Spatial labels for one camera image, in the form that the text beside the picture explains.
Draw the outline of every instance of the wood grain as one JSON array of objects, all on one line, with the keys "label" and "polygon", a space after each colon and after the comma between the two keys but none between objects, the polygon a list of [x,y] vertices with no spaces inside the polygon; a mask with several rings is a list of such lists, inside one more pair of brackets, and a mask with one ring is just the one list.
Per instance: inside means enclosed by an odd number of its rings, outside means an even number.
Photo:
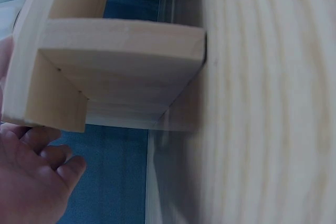
[{"label": "wood grain", "polygon": [[152,131],[147,223],[335,223],[336,1],[203,0],[207,64]]},{"label": "wood grain", "polygon": [[26,0],[13,32],[14,51],[4,90],[3,121],[72,131],[84,129],[85,96],[79,94],[50,61],[38,54],[38,45],[49,17],[75,17],[79,13],[84,17],[102,16],[105,2]]},{"label": "wood grain", "polygon": [[202,66],[204,47],[196,27],[51,19],[39,51],[89,99],[88,123],[152,129]]}]

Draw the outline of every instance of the pine wood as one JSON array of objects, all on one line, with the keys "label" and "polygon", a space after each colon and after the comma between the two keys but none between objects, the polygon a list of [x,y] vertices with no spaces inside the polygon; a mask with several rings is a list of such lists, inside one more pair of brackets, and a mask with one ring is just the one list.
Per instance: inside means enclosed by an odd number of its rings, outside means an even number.
[{"label": "pine wood", "polygon": [[88,123],[151,129],[202,66],[204,47],[196,27],[55,19],[39,51],[89,99]]},{"label": "pine wood", "polygon": [[[37,45],[49,17],[72,17],[79,13],[84,17],[97,17],[102,15],[105,1],[26,0],[13,32],[14,51],[4,91],[3,121],[84,130],[85,96],[38,54]],[[55,89],[46,88],[50,84]]]},{"label": "pine wood", "polygon": [[26,0],[3,121],[152,129],[201,68],[201,28],[99,19],[106,0]]},{"label": "pine wood", "polygon": [[207,63],[150,133],[147,223],[335,223],[335,4],[203,0]]}]

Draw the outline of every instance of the wooden plank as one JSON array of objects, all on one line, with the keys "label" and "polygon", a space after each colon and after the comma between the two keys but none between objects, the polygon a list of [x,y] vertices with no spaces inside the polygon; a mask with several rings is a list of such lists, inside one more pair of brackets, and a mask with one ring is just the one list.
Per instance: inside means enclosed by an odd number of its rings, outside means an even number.
[{"label": "wooden plank", "polygon": [[149,129],[202,66],[204,46],[196,27],[55,19],[39,51],[90,99],[89,123]]},{"label": "wooden plank", "polygon": [[150,133],[146,222],[334,223],[335,0],[203,11],[206,66]]},{"label": "wooden plank", "polygon": [[[6,79],[2,120],[23,125],[39,123],[65,130],[83,130],[86,113],[85,97],[81,95],[79,98],[75,86],[60,72],[51,70],[54,66],[37,53],[37,46],[48,17],[75,17],[79,15],[79,11],[83,11],[86,17],[101,16],[104,1],[26,0],[14,28],[14,51]],[[46,89],[48,83],[54,83],[57,89]],[[67,114],[69,108],[64,103],[63,94],[67,94],[70,104],[73,104],[72,101],[78,101],[74,108],[81,108],[83,111],[73,112],[72,115]],[[49,102],[44,103],[42,107],[35,102],[48,99]],[[57,114],[66,115],[66,117],[56,118]]]}]

